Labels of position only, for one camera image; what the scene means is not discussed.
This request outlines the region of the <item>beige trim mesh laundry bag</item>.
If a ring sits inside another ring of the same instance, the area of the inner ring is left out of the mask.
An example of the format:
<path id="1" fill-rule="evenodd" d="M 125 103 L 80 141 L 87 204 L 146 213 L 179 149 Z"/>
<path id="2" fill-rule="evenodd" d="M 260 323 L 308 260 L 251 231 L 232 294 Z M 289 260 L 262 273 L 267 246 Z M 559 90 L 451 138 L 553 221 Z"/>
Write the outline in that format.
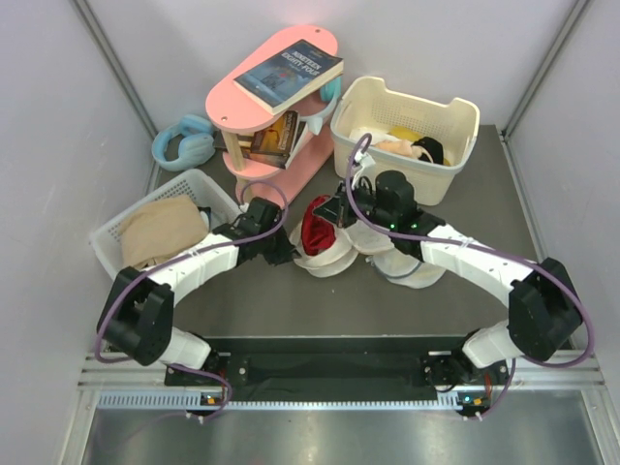
<path id="1" fill-rule="evenodd" d="M 342 273 L 355 262 L 359 255 L 373 256 L 394 248 L 387 236 L 374 232 L 360 221 L 347 229 L 337 228 L 330 223 L 334 227 L 335 243 L 323 253 L 310 257 L 304 253 L 302 248 L 301 222 L 289 234 L 289 240 L 299 254 L 299 257 L 294 259 L 294 263 L 317 278 L 327 278 Z"/>

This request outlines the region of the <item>red bra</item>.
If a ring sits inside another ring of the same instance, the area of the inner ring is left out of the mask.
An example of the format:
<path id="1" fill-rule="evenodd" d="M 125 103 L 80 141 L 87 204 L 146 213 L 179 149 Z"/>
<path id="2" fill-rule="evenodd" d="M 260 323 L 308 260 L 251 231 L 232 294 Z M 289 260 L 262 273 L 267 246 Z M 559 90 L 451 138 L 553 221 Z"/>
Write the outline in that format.
<path id="1" fill-rule="evenodd" d="M 333 246 L 336 240 L 334 227 L 314 214 L 314 209 L 326 202 L 329 196 L 313 199 L 307 206 L 301 222 L 301 244 L 307 256 L 315 257 Z"/>

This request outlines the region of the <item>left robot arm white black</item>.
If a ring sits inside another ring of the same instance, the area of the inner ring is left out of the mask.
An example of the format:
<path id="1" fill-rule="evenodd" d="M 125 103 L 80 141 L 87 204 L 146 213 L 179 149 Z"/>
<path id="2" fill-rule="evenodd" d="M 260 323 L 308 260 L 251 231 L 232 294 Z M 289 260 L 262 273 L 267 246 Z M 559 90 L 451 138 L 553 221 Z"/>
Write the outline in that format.
<path id="1" fill-rule="evenodd" d="M 236 219 L 197 246 L 146 271 L 121 269 L 97 325 L 96 357 L 105 342 L 142 366 L 181 366 L 199 384 L 219 375 L 220 362 L 203 338 L 173 326 L 175 306 L 210 279 L 262 256 L 268 264 L 290 262 L 296 250 L 283 228 L 286 206 L 254 198 Z"/>

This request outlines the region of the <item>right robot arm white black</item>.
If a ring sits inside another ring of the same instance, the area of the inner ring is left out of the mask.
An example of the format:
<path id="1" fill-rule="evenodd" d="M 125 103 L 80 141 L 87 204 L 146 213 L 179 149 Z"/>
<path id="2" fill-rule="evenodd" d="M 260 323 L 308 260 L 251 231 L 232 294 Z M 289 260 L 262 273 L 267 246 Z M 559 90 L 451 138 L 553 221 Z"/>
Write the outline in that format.
<path id="1" fill-rule="evenodd" d="M 583 323 L 566 268 L 551 258 L 511 259 L 468 240 L 424 211 L 414 192 L 403 173 L 388 170 L 375 181 L 341 182 L 312 212 L 339 229 L 363 222 L 388 236 L 401 254 L 454 273 L 507 308 L 505 321 L 469 333 L 444 357 L 450 383 L 474 383 L 488 366 L 509 358 L 548 361 Z"/>

